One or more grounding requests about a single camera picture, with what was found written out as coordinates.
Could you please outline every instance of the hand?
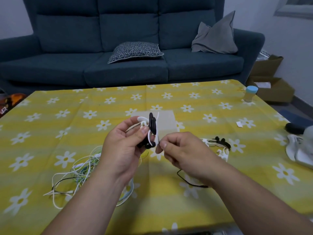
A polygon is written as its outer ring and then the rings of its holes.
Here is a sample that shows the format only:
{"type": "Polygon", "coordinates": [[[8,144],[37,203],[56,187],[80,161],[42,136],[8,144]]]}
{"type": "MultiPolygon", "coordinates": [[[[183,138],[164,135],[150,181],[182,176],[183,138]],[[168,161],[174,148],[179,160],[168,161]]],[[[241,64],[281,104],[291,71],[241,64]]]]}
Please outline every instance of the hand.
{"type": "Polygon", "coordinates": [[[218,169],[226,164],[190,132],[167,134],[161,139],[156,153],[159,154],[163,150],[165,158],[174,166],[207,186],[212,186],[218,169]]]}
{"type": "Polygon", "coordinates": [[[144,147],[139,149],[137,144],[147,136],[148,126],[140,129],[138,125],[126,132],[129,127],[138,123],[137,118],[138,116],[134,116],[124,120],[108,133],[97,166],[120,180],[124,186],[133,178],[140,155],[146,150],[144,147]]]}

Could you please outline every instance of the blue sofa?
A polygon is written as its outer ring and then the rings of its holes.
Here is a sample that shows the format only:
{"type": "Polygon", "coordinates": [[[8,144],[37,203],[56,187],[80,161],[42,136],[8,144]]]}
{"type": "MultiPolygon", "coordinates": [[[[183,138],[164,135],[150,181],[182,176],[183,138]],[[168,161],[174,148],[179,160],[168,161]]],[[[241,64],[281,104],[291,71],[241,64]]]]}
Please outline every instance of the blue sofa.
{"type": "Polygon", "coordinates": [[[0,40],[0,87],[30,94],[223,79],[245,83],[263,34],[235,29],[234,55],[191,52],[200,22],[219,21],[224,1],[24,0],[34,34],[0,40]],[[107,64],[126,41],[158,43],[164,56],[107,64]]]}

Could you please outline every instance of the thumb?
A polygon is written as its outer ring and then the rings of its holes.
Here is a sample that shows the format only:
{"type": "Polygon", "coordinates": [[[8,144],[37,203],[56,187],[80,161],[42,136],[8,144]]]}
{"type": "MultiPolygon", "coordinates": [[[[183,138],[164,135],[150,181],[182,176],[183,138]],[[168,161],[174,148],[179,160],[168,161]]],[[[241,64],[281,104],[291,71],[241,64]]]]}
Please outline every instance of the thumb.
{"type": "Polygon", "coordinates": [[[128,146],[135,147],[137,144],[142,142],[145,137],[147,136],[147,133],[149,131],[148,126],[144,126],[140,128],[136,133],[126,138],[126,141],[128,142],[128,146]]]}
{"type": "Polygon", "coordinates": [[[161,141],[159,143],[160,147],[163,149],[163,151],[167,154],[169,154],[171,157],[173,157],[178,162],[181,159],[181,149],[180,147],[167,142],[167,141],[161,141]]]}

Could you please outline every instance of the floral tablecloth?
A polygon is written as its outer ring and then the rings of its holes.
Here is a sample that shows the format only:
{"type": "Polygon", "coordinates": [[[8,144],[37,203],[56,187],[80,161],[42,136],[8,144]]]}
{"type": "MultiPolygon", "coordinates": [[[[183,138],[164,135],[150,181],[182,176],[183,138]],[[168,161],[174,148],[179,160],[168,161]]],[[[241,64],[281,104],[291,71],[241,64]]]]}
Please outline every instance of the floral tablecloth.
{"type": "MultiPolygon", "coordinates": [[[[297,211],[312,213],[313,170],[288,159],[287,120],[258,97],[242,102],[243,95],[244,86],[235,80],[34,92],[0,119],[0,233],[39,234],[59,212],[52,198],[43,196],[52,176],[69,171],[75,160],[102,145],[114,126],[144,110],[173,110],[178,131],[225,138],[230,164],[297,211]]],[[[188,186],[176,172],[163,154],[149,150],[134,177],[134,192],[115,209],[107,234],[233,221],[214,190],[188,186]]],[[[58,195],[56,204],[69,199],[58,195]]]]}

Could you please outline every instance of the sofa armrest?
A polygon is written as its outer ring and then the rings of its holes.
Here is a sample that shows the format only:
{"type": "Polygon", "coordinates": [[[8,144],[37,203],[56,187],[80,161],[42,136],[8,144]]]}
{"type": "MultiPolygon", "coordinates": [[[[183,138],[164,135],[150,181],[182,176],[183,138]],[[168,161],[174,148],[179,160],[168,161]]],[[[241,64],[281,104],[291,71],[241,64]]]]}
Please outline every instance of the sofa armrest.
{"type": "Polygon", "coordinates": [[[35,35],[0,40],[0,63],[42,54],[35,35]]]}
{"type": "Polygon", "coordinates": [[[257,32],[234,29],[234,40],[238,48],[237,56],[243,57],[245,60],[239,77],[239,81],[245,84],[264,45],[265,36],[257,32]]]}

